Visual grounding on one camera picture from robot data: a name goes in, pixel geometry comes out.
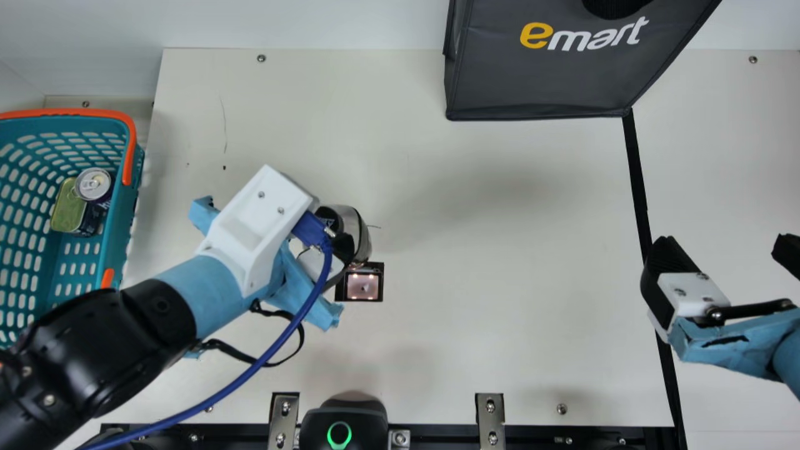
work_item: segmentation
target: white wall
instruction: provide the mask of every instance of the white wall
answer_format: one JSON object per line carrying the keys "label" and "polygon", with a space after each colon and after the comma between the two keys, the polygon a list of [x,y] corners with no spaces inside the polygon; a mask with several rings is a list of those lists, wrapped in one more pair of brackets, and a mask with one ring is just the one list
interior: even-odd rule
{"label": "white wall", "polygon": [[[0,0],[0,59],[48,95],[151,96],[164,47],[440,48],[447,3]],[[797,50],[798,17],[797,0],[724,0],[691,46]]]}
{"label": "white wall", "polygon": [[44,94],[0,61],[0,112],[41,108]]}

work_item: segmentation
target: green can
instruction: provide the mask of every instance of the green can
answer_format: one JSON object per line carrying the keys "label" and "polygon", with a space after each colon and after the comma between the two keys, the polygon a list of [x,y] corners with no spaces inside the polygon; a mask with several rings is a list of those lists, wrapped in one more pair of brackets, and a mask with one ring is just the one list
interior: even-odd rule
{"label": "green can", "polygon": [[78,196],[75,180],[75,177],[65,179],[58,190],[50,228],[68,235],[89,237],[100,226],[102,209]]}

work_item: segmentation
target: teal plastic basket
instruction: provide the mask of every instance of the teal plastic basket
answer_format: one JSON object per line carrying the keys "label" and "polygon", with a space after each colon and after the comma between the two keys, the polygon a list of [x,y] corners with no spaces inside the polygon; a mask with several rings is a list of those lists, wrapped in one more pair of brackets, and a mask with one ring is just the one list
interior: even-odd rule
{"label": "teal plastic basket", "polygon": [[[133,121],[116,111],[0,115],[0,348],[60,303],[119,287],[143,160]],[[52,231],[61,183],[87,167],[114,176],[98,233],[82,238]]]}

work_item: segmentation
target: can lid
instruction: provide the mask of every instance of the can lid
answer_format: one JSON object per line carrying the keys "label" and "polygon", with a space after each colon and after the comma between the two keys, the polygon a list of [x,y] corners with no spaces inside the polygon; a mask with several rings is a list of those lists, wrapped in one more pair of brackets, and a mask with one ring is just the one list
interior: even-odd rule
{"label": "can lid", "polygon": [[81,227],[86,201],[75,193],[75,177],[64,180],[55,199],[50,228],[62,233],[74,233]]}
{"label": "can lid", "polygon": [[111,174],[99,167],[85,169],[75,181],[75,192],[78,197],[93,202],[103,199],[111,192]]}

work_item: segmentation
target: blue cable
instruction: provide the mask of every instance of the blue cable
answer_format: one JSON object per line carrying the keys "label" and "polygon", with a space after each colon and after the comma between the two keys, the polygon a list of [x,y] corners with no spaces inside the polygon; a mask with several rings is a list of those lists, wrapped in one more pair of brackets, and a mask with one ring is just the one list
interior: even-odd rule
{"label": "blue cable", "polygon": [[253,375],[255,375],[256,372],[262,368],[262,365],[264,365],[265,362],[271,360],[272,357],[275,356],[275,353],[277,353],[278,350],[283,347],[283,344],[289,340],[289,338],[294,334],[295,330],[297,330],[297,328],[300,326],[300,323],[303,321],[303,319],[306,318],[306,315],[308,315],[309,311],[311,311],[314,303],[317,302],[317,297],[322,294],[322,289],[325,287],[325,283],[328,280],[328,274],[330,273],[330,265],[333,259],[333,249],[331,248],[330,241],[328,239],[324,240],[322,245],[320,245],[320,248],[325,254],[325,260],[322,263],[322,273],[320,273],[319,279],[317,279],[317,282],[314,284],[314,288],[311,289],[311,294],[309,294],[308,300],[306,300],[306,302],[300,307],[300,310],[294,315],[292,321],[289,323],[286,329],[283,330],[283,333],[278,336],[275,342],[269,348],[267,348],[266,352],[264,352],[264,354],[261,355],[261,357],[258,358],[258,360],[256,360],[252,366],[247,368],[247,370],[245,370],[236,380],[233,380],[230,382],[230,384],[225,386],[216,394],[185,410],[184,412],[179,412],[174,416],[167,417],[164,420],[159,420],[158,422],[147,425],[146,427],[124,432],[123,434],[108,440],[88,445],[86,447],[80,447],[77,450],[109,450],[119,445],[127,444],[128,442],[131,442],[140,436],[148,436],[154,432],[161,431],[165,428],[169,428],[175,424],[187,420],[190,417],[205,411],[209,406],[219,403],[222,401],[222,399],[233,393],[233,391],[239,389],[244,383],[247,382],[247,380],[252,378]]}

